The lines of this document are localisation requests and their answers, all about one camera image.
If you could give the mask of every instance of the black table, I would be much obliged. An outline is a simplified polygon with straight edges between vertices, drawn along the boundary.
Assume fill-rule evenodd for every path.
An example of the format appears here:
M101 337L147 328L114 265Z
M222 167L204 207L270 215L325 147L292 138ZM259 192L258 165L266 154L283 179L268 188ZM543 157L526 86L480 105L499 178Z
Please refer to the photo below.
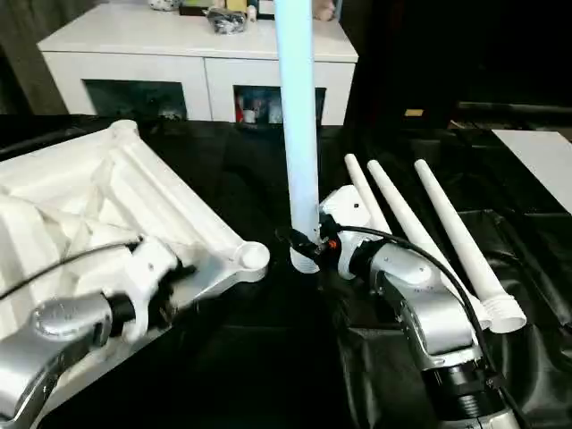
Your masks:
M0 119L57 142L110 121ZM272 252L241 284L47 416L42 427L419 427L433 412L393 316L360 282L303 276L277 227L289 224L280 130L216 122L142 122L141 137L240 236ZM343 156L376 158L436 238L455 254L413 169L424 157L529 324L488 335L509 388L535 427L572 426L572 218L489 132L320 130L320 195L349 183ZM46 144L32 140L21 151ZM4 154L12 156L17 151ZM392 229L400 232L378 195Z

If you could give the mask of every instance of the cabinet door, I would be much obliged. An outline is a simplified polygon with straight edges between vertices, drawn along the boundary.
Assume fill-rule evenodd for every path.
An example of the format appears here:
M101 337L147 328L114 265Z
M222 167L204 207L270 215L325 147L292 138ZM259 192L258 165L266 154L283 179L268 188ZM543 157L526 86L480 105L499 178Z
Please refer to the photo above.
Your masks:
M205 61L214 121L282 121L277 61ZM353 63L315 63L316 118L322 125L343 124L354 68Z
M70 114L211 121L202 58L45 52Z

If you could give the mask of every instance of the black cable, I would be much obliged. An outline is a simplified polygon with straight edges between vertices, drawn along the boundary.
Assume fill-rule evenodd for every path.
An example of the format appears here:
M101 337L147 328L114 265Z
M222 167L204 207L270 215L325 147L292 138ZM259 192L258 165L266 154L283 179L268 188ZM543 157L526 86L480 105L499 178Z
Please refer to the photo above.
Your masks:
M478 340L479 346L481 347L481 351L483 352L484 363L489 367L490 371L493 373L492 375L501 375L496 370L495 364L492 360L491 351L489 350L489 348L486 345L486 339L484 338L483 328L481 328L481 324L479 323L479 320L476 316L475 310L473 309L473 306L471 305L471 301L468 298L468 295L465 293L465 290L460 285L460 283L457 281L457 278L455 277L455 275L453 275L453 273L445 265L443 265L438 259L436 259L430 253L426 252L425 250L423 250L419 246L413 244L411 241L402 239L401 237L397 237L397 236L389 234L387 232L378 231L378 230L374 230L371 228L363 228L360 226L342 226L342 225L339 225L339 227L342 231L353 231L353 232L361 232L363 234L376 235L378 237L382 237L386 240L392 241L402 248L413 250L417 254L419 254L422 257L424 257L425 259L427 259L429 262L431 262L433 265L435 265L443 274L445 274L445 276L450 280L450 282L453 284L453 286L457 290L457 292L461 298L461 301L464 304L463 308L465 309L465 312L467 313L467 317L468 317L469 322L473 325L473 329L475 330L476 338ZM522 426L522 429L532 429L532 426L528 423L528 420L527 420L524 412L522 411L522 409L520 409L520 406L517 404L515 399L510 394L505 383L501 383L499 386L499 389L502 392L502 395L505 397L505 400L507 401L509 406L514 411L515 416L519 420L519 424Z
M57 262L54 262L51 265L48 265L47 267L41 269L40 271L38 271L35 274L32 274L30 277L28 277L27 279L22 280L21 282L17 282L16 284L14 284L11 288L5 290L4 292L2 292L2 294L0 294L0 301L4 300L5 298L9 297L10 295L12 295L14 292L17 292L18 290L26 287L28 284L34 282L35 280L37 280L38 278L51 273L52 271L54 271L55 269L59 268L60 266L63 265L68 265L74 261L77 261L78 259L82 259L84 257L89 257L95 253L99 253L99 252L104 252L107 250L113 250L114 248L125 248L125 247L131 247L131 246L136 246L138 245L139 242L138 241L125 241L123 243L112 243L112 244L106 244L104 246L100 246L98 248L92 248L90 250L86 250L85 252L81 252L78 253L76 255L71 255L70 257L66 257L64 259L61 259Z

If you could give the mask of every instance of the white plastic tube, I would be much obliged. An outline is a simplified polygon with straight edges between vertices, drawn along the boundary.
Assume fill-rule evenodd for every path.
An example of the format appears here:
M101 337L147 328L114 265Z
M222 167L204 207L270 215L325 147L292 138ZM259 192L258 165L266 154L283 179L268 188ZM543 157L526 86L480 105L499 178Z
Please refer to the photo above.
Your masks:
M377 161L370 161L367 164L367 169L372 174L372 176L374 176L375 183L377 183L377 186L389 203L391 210L395 214L395 217L400 223L401 228L405 232L405 235L407 235L409 241L411 241L413 244L417 244L425 252L433 255L439 262L445 265L445 267L450 270L453 275L455 275L455 278L461 284L465 293L468 295L468 298L471 301L471 305L475 310L475 314L479 319L481 327L483 329L489 328L491 326L491 317L488 315L483 304L481 304L481 301L479 301L467 290L463 282L459 279L453 268L450 266L450 263L445 255L443 255L443 253L439 250L425 227L421 224L415 213L413 213L413 210L411 210L407 201L401 196L395 185L393 185L393 182L383 170L383 168ZM442 274L441 278L445 287L450 290L451 293L453 293L458 299L460 299L457 290L450 282L450 280L444 274Z
M420 159L415 162L415 168L469 280L473 283L476 295L492 317L491 331L506 333L522 328L526 324L526 316L520 305L502 288L499 279L487 263L427 162Z
M351 182L356 187L357 193L364 201L367 211L372 216L372 227L376 230L388 232L391 234L390 225L387 224L385 216L383 216L382 209L379 207L379 204L377 204L375 195L372 192L372 189L369 187L369 183L367 183L366 176L361 171L358 159L354 154L347 154L344 160L346 161L346 166L348 167Z
M314 37L311 0L276 0L276 36L292 228L318 241L318 169L315 131ZM315 273L310 259L290 250L292 264Z

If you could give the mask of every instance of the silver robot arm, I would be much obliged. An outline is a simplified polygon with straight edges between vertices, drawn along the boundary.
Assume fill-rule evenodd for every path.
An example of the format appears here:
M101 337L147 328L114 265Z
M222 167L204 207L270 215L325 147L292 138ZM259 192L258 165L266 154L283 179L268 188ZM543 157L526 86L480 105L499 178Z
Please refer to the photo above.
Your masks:
M408 340L435 415L446 429L518 429L491 374L463 304L445 287L441 271L412 250L340 225L368 225L369 213L353 187L321 205L315 244L299 231L290 244L322 269L360 277L385 299Z
M110 302L100 293L34 310L0 343L0 428L28 429L62 373L105 345L113 324Z
M123 267L115 295L53 299L33 310L18 331L0 341L0 429L30 428L60 376L111 336L143 338L150 300L177 266L168 247L145 239Z
M392 243L381 245L370 261L369 281L400 321L441 428L518 429L485 372L467 314L442 283L441 272Z

